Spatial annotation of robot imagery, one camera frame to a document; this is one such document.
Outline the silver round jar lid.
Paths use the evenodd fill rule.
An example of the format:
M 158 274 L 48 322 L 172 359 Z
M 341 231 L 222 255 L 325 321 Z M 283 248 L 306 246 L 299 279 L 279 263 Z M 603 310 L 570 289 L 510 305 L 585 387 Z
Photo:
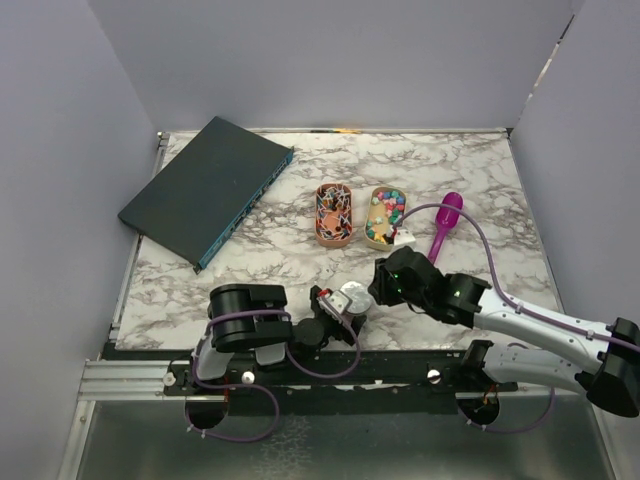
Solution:
M 373 298 L 367 287 L 356 281 L 348 281 L 340 287 L 340 291 L 350 300 L 346 312 L 352 316 L 365 314 L 373 304 Z

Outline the purple plastic scoop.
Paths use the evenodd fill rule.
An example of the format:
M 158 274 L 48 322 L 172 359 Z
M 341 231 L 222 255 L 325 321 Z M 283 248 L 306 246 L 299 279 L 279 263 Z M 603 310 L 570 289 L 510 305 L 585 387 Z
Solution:
M 459 219 L 459 210 L 463 209 L 463 197 L 456 192 L 449 192 L 442 200 L 442 206 L 439 208 L 436 217 L 436 234 L 429 249 L 427 258 L 434 264 L 437 261 L 442 244 L 447 238 L 449 232 L 457 225 Z

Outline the beige tray of star candies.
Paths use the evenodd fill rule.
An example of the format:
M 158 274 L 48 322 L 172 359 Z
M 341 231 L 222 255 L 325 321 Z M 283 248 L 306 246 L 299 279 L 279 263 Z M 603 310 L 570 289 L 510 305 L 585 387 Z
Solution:
M 365 242 L 370 248 L 392 250 L 393 225 L 404 213 L 406 202 L 406 194 L 395 187 L 377 187 L 372 191 L 364 223 Z

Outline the pink tray of lollipops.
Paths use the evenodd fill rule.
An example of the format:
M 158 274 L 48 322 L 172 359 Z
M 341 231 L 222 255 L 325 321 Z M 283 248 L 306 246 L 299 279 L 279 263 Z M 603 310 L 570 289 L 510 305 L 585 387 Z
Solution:
M 342 248 L 353 235 L 352 192 L 342 183 L 321 184 L 315 191 L 314 233 L 326 248 Z

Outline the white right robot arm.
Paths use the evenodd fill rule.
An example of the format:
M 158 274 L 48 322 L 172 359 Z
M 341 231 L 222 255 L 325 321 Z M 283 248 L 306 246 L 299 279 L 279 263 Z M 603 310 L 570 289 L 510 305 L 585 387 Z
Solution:
M 493 381 L 538 383 L 584 393 L 620 417 L 639 414 L 639 327 L 630 320 L 605 324 L 539 309 L 479 278 L 443 274 L 408 246 L 375 261 L 368 291 L 381 306 L 405 304 L 444 324 L 531 344 L 523 359 L 492 345 L 463 362 L 459 378 L 469 390 Z

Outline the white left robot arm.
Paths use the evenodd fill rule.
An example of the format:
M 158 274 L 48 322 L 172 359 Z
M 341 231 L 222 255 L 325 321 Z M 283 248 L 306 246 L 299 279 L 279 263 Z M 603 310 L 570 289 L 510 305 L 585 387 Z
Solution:
M 235 354 L 251 352 L 259 367 L 290 364 L 321 380 L 349 375 L 360 363 L 359 333 L 373 299 L 358 282 L 338 290 L 314 286 L 309 294 L 311 317 L 297 322 L 285 311 L 286 292 L 281 285 L 229 284 L 210 292 L 209 322 L 191 353 L 186 382 L 195 392 L 214 392 L 225 378 Z M 302 364 L 338 340 L 355 348 L 352 363 L 335 373 L 321 373 Z

